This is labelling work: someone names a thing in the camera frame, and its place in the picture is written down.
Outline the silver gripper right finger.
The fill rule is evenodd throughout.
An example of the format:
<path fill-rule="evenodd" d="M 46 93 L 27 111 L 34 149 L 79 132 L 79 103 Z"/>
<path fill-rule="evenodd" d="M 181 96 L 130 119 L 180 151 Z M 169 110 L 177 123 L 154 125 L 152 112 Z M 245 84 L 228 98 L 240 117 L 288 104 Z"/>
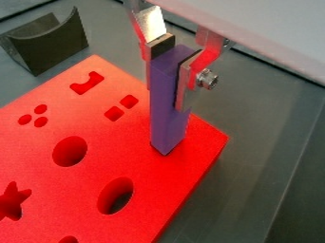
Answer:
<path fill-rule="evenodd" d="M 236 44 L 202 26 L 197 29 L 196 43 L 201 49 L 182 61 L 178 71 L 176 109 L 180 112 L 192 108 L 202 88 L 214 89 L 218 75 L 212 72 L 209 66 Z"/>

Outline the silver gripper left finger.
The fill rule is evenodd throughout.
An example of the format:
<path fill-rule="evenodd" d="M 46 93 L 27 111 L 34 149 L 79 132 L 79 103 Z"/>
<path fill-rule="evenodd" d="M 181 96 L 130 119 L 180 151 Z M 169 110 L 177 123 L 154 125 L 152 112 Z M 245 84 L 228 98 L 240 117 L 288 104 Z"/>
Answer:
<path fill-rule="evenodd" d="M 146 83 L 150 84 L 152 62 L 176 47 L 176 36 L 168 32 L 162 8 L 145 0 L 124 0 L 138 36 L 141 57 L 146 63 Z"/>

